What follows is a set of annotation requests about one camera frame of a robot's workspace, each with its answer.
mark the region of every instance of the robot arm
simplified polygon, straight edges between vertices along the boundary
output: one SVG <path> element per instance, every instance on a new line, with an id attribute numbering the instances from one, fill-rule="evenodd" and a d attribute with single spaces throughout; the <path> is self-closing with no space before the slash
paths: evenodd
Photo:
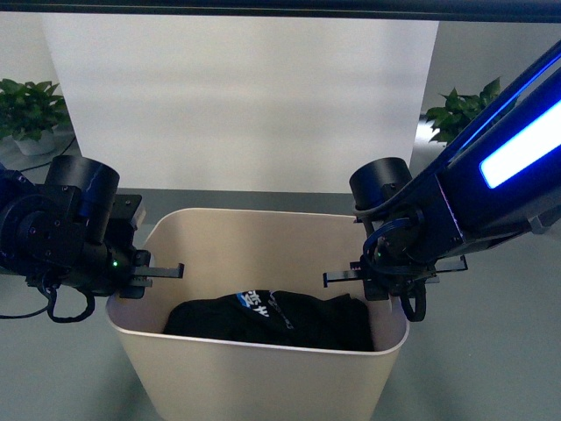
<path id="1" fill-rule="evenodd" d="M 117 195 L 118 180 L 106 165 L 74 156 L 55 158 L 42 185 L 0 168 L 0 266 L 47 297 L 53 321 L 83 320 L 94 296 L 141 298 L 150 277 L 182 277 L 182 264 L 150 268 L 150 253 L 132 245 L 144 217 L 142 197 Z M 60 285 L 86 296 L 78 318 L 53 315 Z"/>
<path id="2" fill-rule="evenodd" d="M 415 179 L 397 158 L 359 169 L 350 184 L 368 238 L 352 270 L 324 274 L 324 285 L 362 280 L 367 299 L 399 296 L 408 319 L 420 321 L 425 282 L 443 271 L 439 260 L 461 256 L 459 268 L 467 269 L 465 254 L 553 225 L 561 217 L 561 70 L 484 129 L 560 55 L 561 42 Z"/>

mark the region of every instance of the plastic bin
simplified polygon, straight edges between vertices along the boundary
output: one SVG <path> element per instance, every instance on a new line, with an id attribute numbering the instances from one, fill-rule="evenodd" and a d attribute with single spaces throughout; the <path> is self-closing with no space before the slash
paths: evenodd
<path id="1" fill-rule="evenodd" d="M 163 218 L 146 242 L 158 266 L 185 263 L 182 280 L 155 279 L 141 300 L 107 303 L 132 365 L 167 421 L 369 420 L 408 336 L 398 301 L 367 303 L 375 352 L 344 352 L 162 335 L 190 299 L 283 289 L 321 299 L 362 298 L 361 282 L 323 287 L 322 273 L 359 257 L 353 218 L 187 209 Z"/>

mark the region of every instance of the white wall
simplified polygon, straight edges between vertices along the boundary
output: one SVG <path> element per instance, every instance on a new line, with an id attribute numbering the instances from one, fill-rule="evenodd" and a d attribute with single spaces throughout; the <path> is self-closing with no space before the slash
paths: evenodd
<path id="1" fill-rule="evenodd" d="M 561 39 L 559 24 L 442 22 L 430 63 L 423 111 L 444 106 L 454 87 L 479 94 L 496 77 L 505 88 Z"/>
<path id="2" fill-rule="evenodd" d="M 0 79 L 58 81 L 39 14 L 0 12 L 0 51 Z"/>
<path id="3" fill-rule="evenodd" d="M 85 156 L 122 187 L 349 192 L 408 161 L 436 22 L 45 15 Z"/>

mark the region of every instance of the white panel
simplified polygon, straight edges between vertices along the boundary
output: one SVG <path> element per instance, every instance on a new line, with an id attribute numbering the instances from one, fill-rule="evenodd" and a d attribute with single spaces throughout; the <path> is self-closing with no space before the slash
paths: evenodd
<path id="1" fill-rule="evenodd" d="M 122 187 L 349 192 L 408 161 L 435 22 L 45 15 L 84 156 Z"/>
<path id="2" fill-rule="evenodd" d="M 0 79 L 57 82 L 37 13 L 0 12 Z"/>

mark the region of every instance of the gray floor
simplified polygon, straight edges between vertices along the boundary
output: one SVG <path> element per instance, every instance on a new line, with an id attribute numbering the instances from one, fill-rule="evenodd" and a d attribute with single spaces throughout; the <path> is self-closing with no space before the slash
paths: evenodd
<path id="1" fill-rule="evenodd" d="M 11 147 L 0 145 L 0 161 L 8 168 L 50 159 L 27 160 Z M 42 182 L 45 173 L 26 174 Z M 180 207 L 347 213 L 350 206 L 347 195 L 140 192 L 153 216 L 138 232 L 139 246 L 159 214 Z M 373 419 L 559 420 L 559 252 L 561 229 L 555 226 L 543 236 L 468 256 L 469 271 L 430 285 L 428 316 L 412 325 Z M 97 299 L 98 311 L 77 325 L 56 325 L 46 316 L 0 323 L 0 420 L 161 419 L 106 321 L 104 301 Z M 22 278 L 2 277 L 1 313 L 42 305 L 43 297 Z M 82 306 L 81 296 L 61 292 L 61 315 Z"/>

